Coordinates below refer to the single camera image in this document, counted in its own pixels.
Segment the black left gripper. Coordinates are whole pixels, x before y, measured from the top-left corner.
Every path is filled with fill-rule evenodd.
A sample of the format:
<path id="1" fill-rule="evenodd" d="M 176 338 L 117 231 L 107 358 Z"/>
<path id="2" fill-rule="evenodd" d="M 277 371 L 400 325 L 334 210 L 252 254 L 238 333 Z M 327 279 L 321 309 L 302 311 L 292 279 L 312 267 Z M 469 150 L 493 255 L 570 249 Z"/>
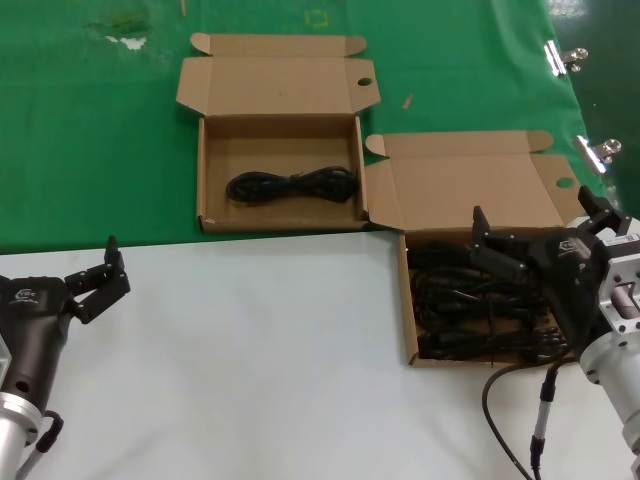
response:
<path id="1" fill-rule="evenodd" d="M 75 316 L 89 324 L 131 291 L 115 235 L 103 263 L 56 277 L 1 279 L 1 337 L 11 361 L 1 391 L 37 408 L 48 404 Z"/>

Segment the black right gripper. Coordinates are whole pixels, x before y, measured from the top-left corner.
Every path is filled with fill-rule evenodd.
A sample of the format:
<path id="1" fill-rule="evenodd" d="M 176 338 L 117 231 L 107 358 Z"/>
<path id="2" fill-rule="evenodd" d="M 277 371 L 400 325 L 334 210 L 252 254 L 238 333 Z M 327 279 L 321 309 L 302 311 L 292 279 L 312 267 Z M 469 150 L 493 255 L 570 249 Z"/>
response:
<path id="1" fill-rule="evenodd" d="M 535 238 L 493 232 L 480 206 L 473 209 L 470 261 L 509 281 L 536 281 L 555 321 L 574 351 L 585 350 L 609 330 L 600 318 L 598 294 L 603 264 L 592 259 L 596 234 L 609 228 L 626 234 L 626 215 L 586 185 L 578 201 L 588 218 L 580 231 L 552 231 Z"/>

